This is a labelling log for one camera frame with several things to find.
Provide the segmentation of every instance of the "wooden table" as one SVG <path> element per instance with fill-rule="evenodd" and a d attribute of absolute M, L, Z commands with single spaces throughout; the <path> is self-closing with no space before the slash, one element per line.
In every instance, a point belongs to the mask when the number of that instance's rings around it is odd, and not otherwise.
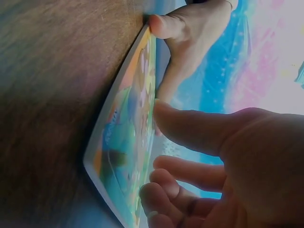
<path fill-rule="evenodd" d="M 1 0 L 0 227 L 114 226 L 82 145 L 143 13 L 158 4 Z"/>

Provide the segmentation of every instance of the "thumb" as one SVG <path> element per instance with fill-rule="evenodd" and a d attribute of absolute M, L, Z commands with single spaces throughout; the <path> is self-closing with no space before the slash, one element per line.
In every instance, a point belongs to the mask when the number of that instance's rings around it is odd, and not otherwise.
<path fill-rule="evenodd" d="M 168 15 L 151 15 L 149 24 L 153 35 L 159 39 L 177 38 L 185 27 L 183 21 Z"/>
<path fill-rule="evenodd" d="M 265 113 L 270 112 L 257 108 L 234 114 L 180 111 L 159 100 L 154 106 L 154 119 L 168 139 L 190 150 L 220 157 L 235 134 Z"/>

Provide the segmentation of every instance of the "hand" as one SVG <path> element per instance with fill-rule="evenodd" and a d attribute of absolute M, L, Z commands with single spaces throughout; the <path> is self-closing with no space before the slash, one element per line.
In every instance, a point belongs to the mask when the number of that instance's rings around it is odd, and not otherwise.
<path fill-rule="evenodd" d="M 165 39 L 171 53 L 157 98 L 170 102 L 179 84 L 194 73 L 223 33 L 230 14 L 229 2 L 210 0 L 181 7 L 166 16 L 150 16 L 152 33 Z"/>
<path fill-rule="evenodd" d="M 206 114 L 157 102 L 154 118 L 169 139 L 224 166 L 157 158 L 140 192 L 145 213 L 158 212 L 150 228 L 303 227 L 303 116 L 255 108 Z M 176 180 L 222 198 L 199 198 Z"/>

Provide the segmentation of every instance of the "colorful picture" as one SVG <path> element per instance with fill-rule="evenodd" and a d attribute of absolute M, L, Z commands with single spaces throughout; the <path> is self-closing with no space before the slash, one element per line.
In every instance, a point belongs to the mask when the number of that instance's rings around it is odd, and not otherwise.
<path fill-rule="evenodd" d="M 124 74 L 101 134 L 94 169 L 115 206 L 139 226 L 139 189 L 146 182 L 154 137 L 156 39 L 147 29 Z"/>

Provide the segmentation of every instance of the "wood grain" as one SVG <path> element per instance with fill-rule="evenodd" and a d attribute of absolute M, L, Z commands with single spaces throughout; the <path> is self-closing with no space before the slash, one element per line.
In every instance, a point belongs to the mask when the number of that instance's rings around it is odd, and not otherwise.
<path fill-rule="evenodd" d="M 81 145 L 143 26 L 144 4 L 0 2 L 0 223 L 103 227 Z"/>

